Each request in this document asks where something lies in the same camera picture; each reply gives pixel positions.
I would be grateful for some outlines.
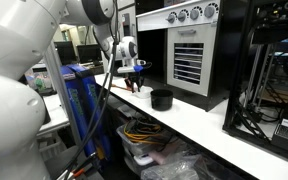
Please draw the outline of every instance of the computer screen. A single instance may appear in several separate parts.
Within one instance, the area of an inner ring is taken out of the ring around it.
[[[54,42],[54,45],[61,59],[62,65],[72,64],[73,61],[76,61],[76,55],[72,41]]]
[[[102,60],[101,49],[97,44],[78,45],[77,51],[81,64]]]

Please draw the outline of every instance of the black bowl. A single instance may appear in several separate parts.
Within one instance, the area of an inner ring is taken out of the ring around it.
[[[166,89],[151,91],[152,108],[158,111],[166,111],[172,107],[173,92]]]

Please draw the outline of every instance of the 3d printer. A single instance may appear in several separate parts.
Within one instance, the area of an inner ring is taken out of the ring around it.
[[[223,129],[288,158],[288,0],[251,0]]]

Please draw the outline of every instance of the oven vent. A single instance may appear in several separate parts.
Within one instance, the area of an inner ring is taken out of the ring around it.
[[[200,84],[203,47],[203,43],[174,44],[175,79],[192,84]]]

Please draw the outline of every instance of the white countertop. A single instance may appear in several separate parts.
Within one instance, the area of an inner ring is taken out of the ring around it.
[[[60,106],[61,101],[58,97],[58,94],[46,96],[44,97],[44,101],[48,113],[51,117],[51,121],[40,128],[37,136],[41,136],[60,128],[69,126],[69,120],[63,108]]]
[[[95,78],[102,85],[104,75]],[[126,87],[122,78],[114,78],[113,84]],[[205,112],[174,99],[170,110],[159,112],[151,108],[150,98],[139,99],[129,91],[114,87],[111,92],[258,179],[288,180],[287,160],[222,130],[227,100]]]

